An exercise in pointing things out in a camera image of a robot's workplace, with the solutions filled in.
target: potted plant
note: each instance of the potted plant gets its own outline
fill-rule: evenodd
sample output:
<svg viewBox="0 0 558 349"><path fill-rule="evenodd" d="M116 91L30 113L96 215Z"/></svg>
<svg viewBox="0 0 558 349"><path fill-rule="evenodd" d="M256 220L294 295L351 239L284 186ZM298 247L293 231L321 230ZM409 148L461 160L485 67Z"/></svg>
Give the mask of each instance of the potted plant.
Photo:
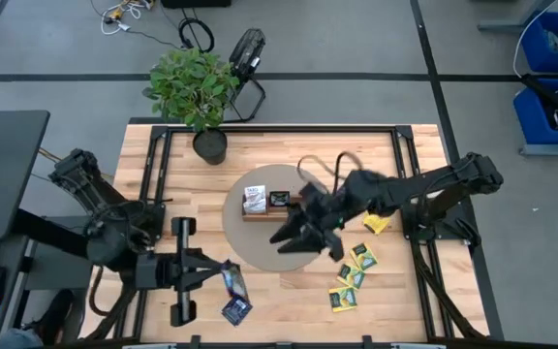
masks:
<svg viewBox="0 0 558 349"><path fill-rule="evenodd" d="M167 122L177 120L193 127L195 152L210 165L221 164L228 138L217 127L239 84L232 65L196 48L174 50L150 71L150 83L143 95L157 101L152 112L160 111Z"/></svg>

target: green leaves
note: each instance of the green leaves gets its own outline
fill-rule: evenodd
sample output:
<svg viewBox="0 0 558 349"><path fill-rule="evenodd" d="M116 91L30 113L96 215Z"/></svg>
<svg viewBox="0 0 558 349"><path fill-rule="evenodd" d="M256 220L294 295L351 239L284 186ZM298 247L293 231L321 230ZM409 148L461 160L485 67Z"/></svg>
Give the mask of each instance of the green leaves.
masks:
<svg viewBox="0 0 558 349"><path fill-rule="evenodd" d="M174 50L159 58L150 71L151 87L141 92L156 101L152 112L160 112L166 120L176 119L203 131L223 122L229 94L238 86L232 76L232 65L219 61L219 56L200 53L196 48Z"/></svg>
<svg viewBox="0 0 558 349"><path fill-rule="evenodd" d="M224 89L225 87L223 85L217 85L212 89L212 94L215 96L221 94L221 92L223 92Z"/></svg>
<svg viewBox="0 0 558 349"><path fill-rule="evenodd" d="M215 75L209 75L209 76L205 77L205 79L204 79L203 82L201 83L201 88L214 86L214 84L215 84L216 82L217 82L217 76L215 76Z"/></svg>

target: black box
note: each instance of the black box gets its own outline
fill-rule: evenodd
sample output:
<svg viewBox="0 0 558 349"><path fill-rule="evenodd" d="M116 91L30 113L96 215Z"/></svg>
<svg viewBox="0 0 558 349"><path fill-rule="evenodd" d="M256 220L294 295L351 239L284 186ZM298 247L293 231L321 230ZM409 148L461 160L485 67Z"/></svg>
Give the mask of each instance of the black box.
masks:
<svg viewBox="0 0 558 349"><path fill-rule="evenodd" d="M232 0L161 0L168 9L199 8L199 7L228 7Z"/></svg>

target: blue packet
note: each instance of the blue packet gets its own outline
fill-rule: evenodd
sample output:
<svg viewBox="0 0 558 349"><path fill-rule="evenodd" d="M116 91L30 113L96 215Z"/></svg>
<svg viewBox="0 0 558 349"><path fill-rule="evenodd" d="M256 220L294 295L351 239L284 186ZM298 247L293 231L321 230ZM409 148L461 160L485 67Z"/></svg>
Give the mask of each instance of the blue packet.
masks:
<svg viewBox="0 0 558 349"><path fill-rule="evenodd" d="M221 313L226 319L235 327L240 325L242 320L247 316L249 311L253 308L250 302L242 298L241 296L235 295L232 299L223 307Z"/></svg>

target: small box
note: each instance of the small box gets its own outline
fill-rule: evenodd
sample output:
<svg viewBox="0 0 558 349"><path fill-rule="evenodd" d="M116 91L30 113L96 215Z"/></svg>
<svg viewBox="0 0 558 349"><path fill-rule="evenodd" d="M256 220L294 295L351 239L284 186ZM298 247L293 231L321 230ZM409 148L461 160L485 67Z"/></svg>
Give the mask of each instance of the small box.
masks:
<svg viewBox="0 0 558 349"><path fill-rule="evenodd" d="M244 203L242 207L245 213L266 213L266 187L256 185L244 188Z"/></svg>
<svg viewBox="0 0 558 349"><path fill-rule="evenodd" d="M550 47L544 30L558 33L558 13L548 12L536 19L527 28L522 38L522 47L531 70L558 73L558 51Z"/></svg>
<svg viewBox="0 0 558 349"><path fill-rule="evenodd" d="M540 79L545 88L558 91L558 79ZM527 144L558 144L558 130L548 124L540 97L525 88L513 99L513 106Z"/></svg>
<svg viewBox="0 0 558 349"><path fill-rule="evenodd" d="M271 207L287 207L290 205L290 192L272 191L268 193L268 205Z"/></svg>

